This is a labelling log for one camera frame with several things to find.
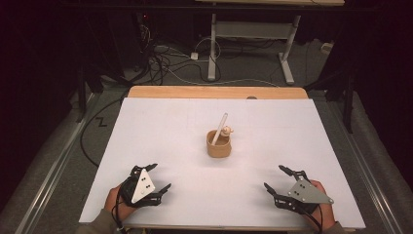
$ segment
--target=wooden stick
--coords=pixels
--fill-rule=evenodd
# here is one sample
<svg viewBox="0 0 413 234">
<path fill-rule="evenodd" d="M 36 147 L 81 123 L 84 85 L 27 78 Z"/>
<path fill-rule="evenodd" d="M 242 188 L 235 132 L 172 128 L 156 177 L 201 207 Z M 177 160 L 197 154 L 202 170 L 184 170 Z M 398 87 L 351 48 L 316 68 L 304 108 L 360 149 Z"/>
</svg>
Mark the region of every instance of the wooden stick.
<svg viewBox="0 0 413 234">
<path fill-rule="evenodd" d="M 219 123 L 218 129 L 216 130 L 215 136 L 213 137 L 212 145 L 216 144 L 216 141 L 218 140 L 218 137 L 221 133 L 222 127 L 225 124 L 225 121 L 227 120 L 227 117 L 228 117 L 227 113 L 225 113 L 224 116 L 222 116 L 221 123 Z"/>
</svg>

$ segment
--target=wooden cup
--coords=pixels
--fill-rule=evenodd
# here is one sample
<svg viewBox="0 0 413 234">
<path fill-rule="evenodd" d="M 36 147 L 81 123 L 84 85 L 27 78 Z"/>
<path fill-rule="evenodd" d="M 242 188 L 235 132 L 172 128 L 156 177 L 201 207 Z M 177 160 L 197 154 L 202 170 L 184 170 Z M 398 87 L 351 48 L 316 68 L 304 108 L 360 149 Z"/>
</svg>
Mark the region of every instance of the wooden cup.
<svg viewBox="0 0 413 234">
<path fill-rule="evenodd" d="M 219 135 L 215 145 L 212 145 L 216 130 L 212 130 L 206 135 L 207 154 L 212 158 L 225 158 L 231 153 L 231 139 L 229 136 Z"/>
</svg>

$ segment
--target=table leg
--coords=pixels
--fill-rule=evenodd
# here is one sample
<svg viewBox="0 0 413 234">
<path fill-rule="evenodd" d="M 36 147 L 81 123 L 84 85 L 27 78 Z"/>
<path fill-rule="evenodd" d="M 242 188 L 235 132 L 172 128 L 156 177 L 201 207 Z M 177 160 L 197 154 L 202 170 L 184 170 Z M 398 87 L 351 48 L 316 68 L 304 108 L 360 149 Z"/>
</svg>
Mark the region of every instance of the table leg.
<svg viewBox="0 0 413 234">
<path fill-rule="evenodd" d="M 296 16 L 294 19 L 294 23 L 291 26 L 291 29 L 288 34 L 288 39 L 286 41 L 286 47 L 284 53 L 279 53 L 280 63 L 282 65 L 282 72 L 285 77 L 285 81 L 288 85 L 294 84 L 294 79 L 292 77 L 291 69 L 288 65 L 288 55 L 289 51 L 291 50 L 292 43 L 294 42 L 295 33 L 297 32 L 298 23 L 300 22 L 301 16 Z"/>
<path fill-rule="evenodd" d="M 216 54 L 215 54 L 215 39 L 216 39 L 216 14 L 212 14 L 212 22 L 210 27 L 210 54 L 209 63 L 207 69 L 207 79 L 209 81 L 215 80 L 215 66 L 216 66 Z"/>
</svg>

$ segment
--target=metal rail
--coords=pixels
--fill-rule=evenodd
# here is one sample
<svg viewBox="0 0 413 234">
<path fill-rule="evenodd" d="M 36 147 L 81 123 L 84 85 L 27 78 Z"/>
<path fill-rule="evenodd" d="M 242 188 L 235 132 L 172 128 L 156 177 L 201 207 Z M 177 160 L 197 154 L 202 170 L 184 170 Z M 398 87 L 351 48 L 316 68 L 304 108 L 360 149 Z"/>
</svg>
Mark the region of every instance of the metal rail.
<svg viewBox="0 0 413 234">
<path fill-rule="evenodd" d="M 85 127 L 85 124 L 87 123 L 88 119 L 91 117 L 92 111 L 94 110 L 94 107 L 97 104 L 98 98 L 99 95 L 91 94 L 88 100 L 90 111 L 86 113 L 86 116 L 85 118 L 83 118 L 82 122 L 76 125 L 73 134 L 70 136 L 69 140 L 60 152 L 60 155 L 56 158 L 55 162 L 50 168 L 45 180 L 40 186 L 39 191 L 34 197 L 33 202 L 31 203 L 26 214 L 24 215 L 16 231 L 17 234 L 33 233 L 34 229 L 36 228 L 36 224 L 39 221 L 43 211 L 45 210 L 50 198 L 52 197 L 52 194 L 55 191 L 55 188 L 64 171 L 64 168 L 66 167 L 67 162 L 70 159 L 72 147 L 76 142 L 76 139 L 78 138 L 79 134 Z"/>
<path fill-rule="evenodd" d="M 347 141 L 350 144 L 354 152 L 354 161 L 355 165 L 360 172 L 361 179 L 363 180 L 368 193 L 370 194 L 371 200 L 374 203 L 374 206 L 377 209 L 377 212 L 380 218 L 383 220 L 384 225 L 388 233 L 402 234 L 403 231 L 398 224 L 394 212 L 389 205 L 389 201 L 386 195 L 383 193 L 383 190 L 380 188 L 376 178 L 371 172 L 367 162 L 364 160 L 361 150 L 358 148 L 357 143 L 354 137 L 347 132 L 346 126 L 344 126 L 342 119 L 342 114 L 336 102 L 331 103 L 330 109 L 332 110 L 334 117 L 337 119 L 337 122 L 340 124 L 343 135 L 346 137 Z"/>
</svg>

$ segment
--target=wooden table edge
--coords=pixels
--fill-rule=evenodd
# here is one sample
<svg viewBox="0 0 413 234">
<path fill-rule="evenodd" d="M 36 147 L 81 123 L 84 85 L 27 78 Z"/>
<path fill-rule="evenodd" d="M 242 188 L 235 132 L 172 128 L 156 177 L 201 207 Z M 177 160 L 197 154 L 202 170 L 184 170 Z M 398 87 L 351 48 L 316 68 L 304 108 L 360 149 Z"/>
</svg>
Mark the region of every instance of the wooden table edge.
<svg viewBox="0 0 413 234">
<path fill-rule="evenodd" d="M 295 87 L 133 86 L 128 98 L 257 98 L 307 99 Z"/>
</svg>

